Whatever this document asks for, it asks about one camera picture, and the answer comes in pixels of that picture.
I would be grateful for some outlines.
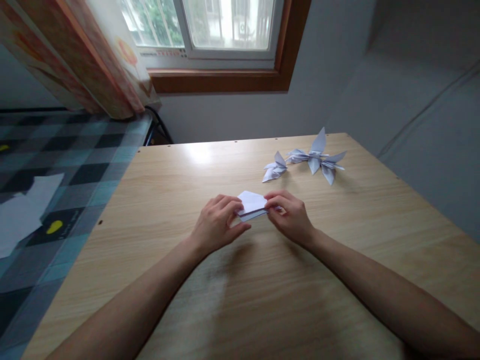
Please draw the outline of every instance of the plaid bed sheet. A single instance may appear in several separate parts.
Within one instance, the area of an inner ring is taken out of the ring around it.
[[[0,203],[26,192],[35,176],[65,174],[43,226],[0,259],[0,359],[21,357],[151,121],[148,113],[131,122],[88,114],[0,118]]]

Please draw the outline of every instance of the folded paper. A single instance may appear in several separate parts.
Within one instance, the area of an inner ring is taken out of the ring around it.
[[[266,169],[265,176],[263,177],[263,183],[268,180],[279,178],[284,172],[287,171],[287,163],[280,153],[277,151],[275,154],[275,162],[269,163],[264,167]]]
[[[237,211],[241,221],[246,222],[267,213],[267,210],[265,210],[267,200],[262,195],[244,191],[238,195],[238,198],[243,205],[243,210]]]
[[[323,176],[325,176],[328,183],[332,185],[335,180],[336,169],[344,170],[344,168],[337,163],[344,158],[347,152],[344,151],[333,156],[324,154],[323,152],[326,143],[327,137],[325,135],[325,128],[323,127],[311,144],[311,148],[308,153],[300,149],[294,149],[287,154],[288,158],[286,161],[293,164],[307,161],[312,175],[314,175],[321,168]]]

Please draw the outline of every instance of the forearm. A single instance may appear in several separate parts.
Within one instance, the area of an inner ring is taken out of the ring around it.
[[[184,240],[93,314],[49,359],[133,359],[204,257]]]
[[[321,231],[308,250],[412,347],[433,357],[480,356],[480,334],[404,277]]]

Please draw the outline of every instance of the left hand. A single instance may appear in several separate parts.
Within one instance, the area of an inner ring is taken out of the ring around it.
[[[204,256],[231,244],[252,227],[246,222],[230,227],[237,216],[235,212],[243,208],[242,201],[235,196],[218,195],[210,199],[200,212],[186,241],[192,243]]]

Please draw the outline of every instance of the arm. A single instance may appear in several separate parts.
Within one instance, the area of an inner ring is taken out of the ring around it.
[[[211,199],[187,239],[94,313],[48,359],[133,359],[197,265],[250,229],[247,223],[230,227],[242,208],[237,197]]]
[[[480,333],[433,296],[378,262],[315,229],[305,204],[285,190],[268,200],[270,221],[324,263],[407,344],[431,357],[478,358]],[[281,206],[285,213],[275,211]]]

